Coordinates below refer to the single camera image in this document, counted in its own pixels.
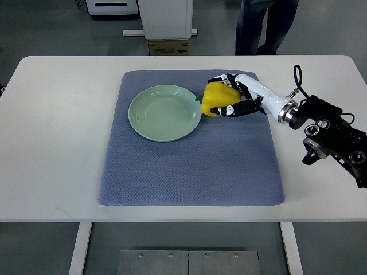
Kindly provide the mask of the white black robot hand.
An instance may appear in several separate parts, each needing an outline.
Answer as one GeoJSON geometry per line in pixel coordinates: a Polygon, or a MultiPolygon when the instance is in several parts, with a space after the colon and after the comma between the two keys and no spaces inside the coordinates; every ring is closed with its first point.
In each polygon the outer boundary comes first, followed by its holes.
{"type": "Polygon", "coordinates": [[[281,97],[247,74],[222,74],[208,80],[220,82],[240,92],[241,101],[224,107],[212,108],[211,113],[220,116],[238,117],[257,111],[271,115],[276,121],[284,123],[286,114],[298,104],[290,97],[281,97]]]}

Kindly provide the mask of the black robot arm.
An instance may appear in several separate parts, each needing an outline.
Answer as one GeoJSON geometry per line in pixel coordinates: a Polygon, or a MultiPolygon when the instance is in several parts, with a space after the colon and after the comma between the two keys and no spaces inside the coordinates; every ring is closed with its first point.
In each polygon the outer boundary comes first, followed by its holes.
{"type": "Polygon", "coordinates": [[[278,121],[287,123],[290,128],[299,129],[308,119],[314,121],[304,129],[303,140],[307,151],[302,162],[312,165],[316,161],[333,157],[350,175],[358,188],[366,188],[366,133],[352,127],[352,122],[344,116],[355,116],[344,113],[335,105],[316,97],[309,96],[302,88],[302,69],[299,65],[293,68],[296,89],[290,94],[294,97],[297,92],[304,99],[297,106],[288,103],[279,113],[278,121]]]}

